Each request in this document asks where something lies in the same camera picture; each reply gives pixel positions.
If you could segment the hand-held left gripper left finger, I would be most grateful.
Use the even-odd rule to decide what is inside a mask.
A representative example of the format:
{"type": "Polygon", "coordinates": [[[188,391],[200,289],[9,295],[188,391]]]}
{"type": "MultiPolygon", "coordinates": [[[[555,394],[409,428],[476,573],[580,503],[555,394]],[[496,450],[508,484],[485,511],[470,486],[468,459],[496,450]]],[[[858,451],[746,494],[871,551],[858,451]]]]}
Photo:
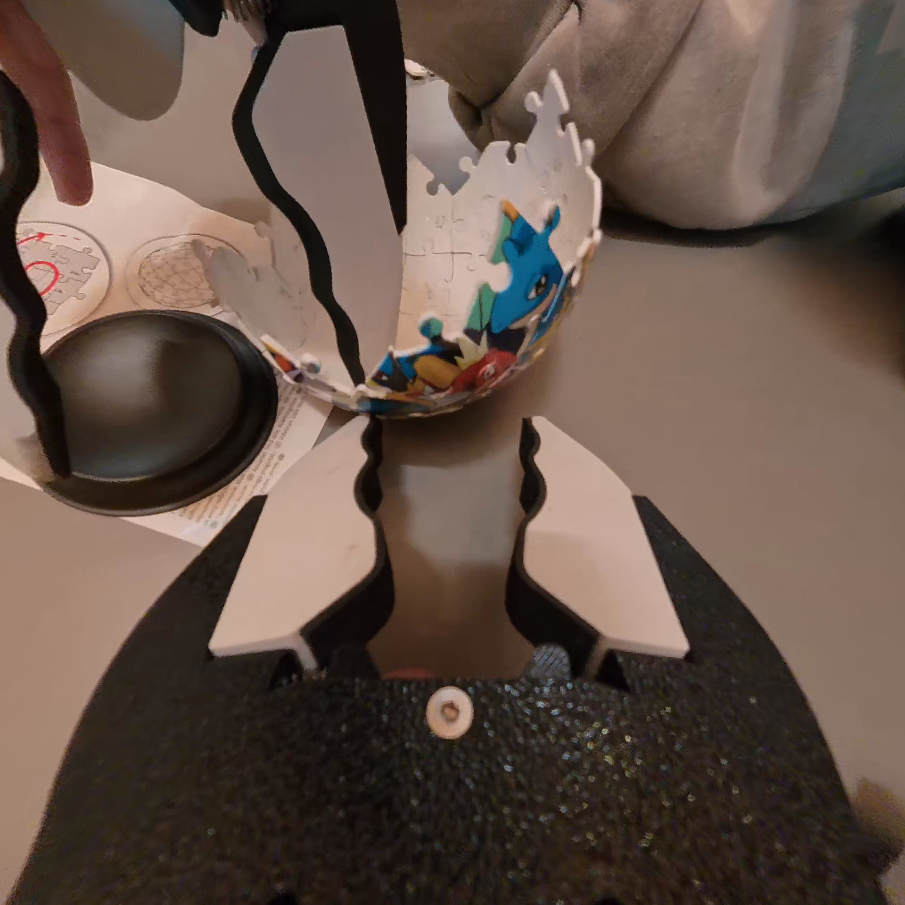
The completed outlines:
{"type": "Polygon", "coordinates": [[[386,625],[395,588],[381,462],[382,424],[356,416],[280,478],[211,635],[213,657],[288,651],[304,671],[324,671],[386,625]]]}

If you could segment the partly built puzzle ball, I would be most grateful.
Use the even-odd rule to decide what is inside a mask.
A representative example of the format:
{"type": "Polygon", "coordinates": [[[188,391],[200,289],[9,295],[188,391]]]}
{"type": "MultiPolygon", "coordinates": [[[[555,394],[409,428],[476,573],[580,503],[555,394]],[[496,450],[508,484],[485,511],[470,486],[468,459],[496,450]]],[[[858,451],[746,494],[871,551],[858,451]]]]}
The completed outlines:
{"type": "Polygon", "coordinates": [[[222,308],[275,369],[348,412],[388,418],[451,413],[486,397],[547,350],[600,243],[602,187],[570,113],[567,88],[549,67],[525,97],[526,141],[492,141],[457,162],[451,190],[408,150],[408,222],[392,338],[363,354],[353,384],[329,316],[314,298],[300,238],[273,209],[258,228],[269,265],[236,252],[192,251],[222,308]]]}

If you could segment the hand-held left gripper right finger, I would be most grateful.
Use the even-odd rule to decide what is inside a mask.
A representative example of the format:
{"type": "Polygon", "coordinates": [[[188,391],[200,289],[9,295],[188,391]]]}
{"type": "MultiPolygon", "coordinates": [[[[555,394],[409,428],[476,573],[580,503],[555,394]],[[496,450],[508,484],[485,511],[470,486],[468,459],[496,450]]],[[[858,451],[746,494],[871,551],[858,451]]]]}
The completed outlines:
{"type": "Polygon", "coordinates": [[[684,660],[691,645],[634,497],[593,453],[541,416],[518,442],[522,509],[506,611],[533,646],[554,646],[572,673],[602,673],[625,652],[684,660]]]}

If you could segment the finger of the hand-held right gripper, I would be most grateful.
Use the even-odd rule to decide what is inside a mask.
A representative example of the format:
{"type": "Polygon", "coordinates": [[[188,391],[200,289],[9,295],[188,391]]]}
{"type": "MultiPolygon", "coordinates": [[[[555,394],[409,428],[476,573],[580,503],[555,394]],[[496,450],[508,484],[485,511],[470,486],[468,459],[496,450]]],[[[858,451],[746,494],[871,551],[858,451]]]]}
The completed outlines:
{"type": "Polygon", "coordinates": [[[256,186],[304,253],[313,311],[299,356],[358,388],[395,336],[403,240],[343,25],[275,30],[257,51],[232,130],[256,186]]]}
{"type": "Polygon", "coordinates": [[[41,354],[45,305],[26,273],[16,238],[20,214],[39,182],[40,142],[28,101],[5,73],[1,108],[1,289],[14,324],[7,343],[7,371],[11,387],[32,416],[42,469],[49,473],[49,481],[55,481],[72,474],[62,396],[41,354]]]}

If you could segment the black ring stand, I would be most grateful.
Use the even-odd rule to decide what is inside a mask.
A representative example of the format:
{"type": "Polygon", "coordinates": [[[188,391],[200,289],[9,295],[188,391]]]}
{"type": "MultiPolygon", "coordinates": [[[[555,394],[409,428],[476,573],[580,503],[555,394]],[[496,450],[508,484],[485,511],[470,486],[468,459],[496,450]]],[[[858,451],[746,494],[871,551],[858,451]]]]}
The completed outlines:
{"type": "Polygon", "coordinates": [[[144,517],[198,502],[253,462],[275,424],[272,367],[238,329],[207,316],[110,315],[43,358],[71,468],[44,488],[78,510],[144,517]]]}

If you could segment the printed instruction sheet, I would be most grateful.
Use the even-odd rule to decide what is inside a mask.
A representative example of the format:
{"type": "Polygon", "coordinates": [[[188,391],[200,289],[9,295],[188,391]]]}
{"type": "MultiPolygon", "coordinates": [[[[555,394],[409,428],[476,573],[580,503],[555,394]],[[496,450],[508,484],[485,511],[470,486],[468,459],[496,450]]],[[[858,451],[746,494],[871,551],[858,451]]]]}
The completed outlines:
{"type": "MultiPolygon", "coordinates": [[[[204,208],[175,190],[94,164],[95,190],[83,207],[60,203],[45,168],[16,229],[20,257],[44,300],[41,351],[77,327],[135,311],[208,315],[234,326],[209,284],[196,244],[223,248],[248,268],[271,263],[263,227],[204,208]]],[[[319,437],[331,407],[278,377],[271,435],[223,490],[172,513],[129,522],[205,547],[253,497],[265,495],[319,437]]]]}

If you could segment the person's right hand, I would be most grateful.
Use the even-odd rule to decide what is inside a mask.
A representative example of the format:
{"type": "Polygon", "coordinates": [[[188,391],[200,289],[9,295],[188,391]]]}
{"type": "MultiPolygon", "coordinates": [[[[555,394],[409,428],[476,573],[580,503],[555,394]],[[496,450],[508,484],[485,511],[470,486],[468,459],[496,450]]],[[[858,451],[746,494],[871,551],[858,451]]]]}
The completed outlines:
{"type": "Polygon", "coordinates": [[[32,109],[56,197],[69,206],[84,206],[94,183],[72,81],[20,1],[1,3],[1,65],[32,109]]]}

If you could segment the person's grey sweatshirt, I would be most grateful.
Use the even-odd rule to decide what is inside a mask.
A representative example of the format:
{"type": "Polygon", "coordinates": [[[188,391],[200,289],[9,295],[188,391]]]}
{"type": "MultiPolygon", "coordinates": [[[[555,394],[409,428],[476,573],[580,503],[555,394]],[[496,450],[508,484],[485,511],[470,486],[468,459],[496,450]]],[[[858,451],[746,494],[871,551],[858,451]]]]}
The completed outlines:
{"type": "Polygon", "coordinates": [[[903,2],[404,1],[469,140],[527,138],[549,70],[618,208],[790,222],[903,187],[903,2]]]}

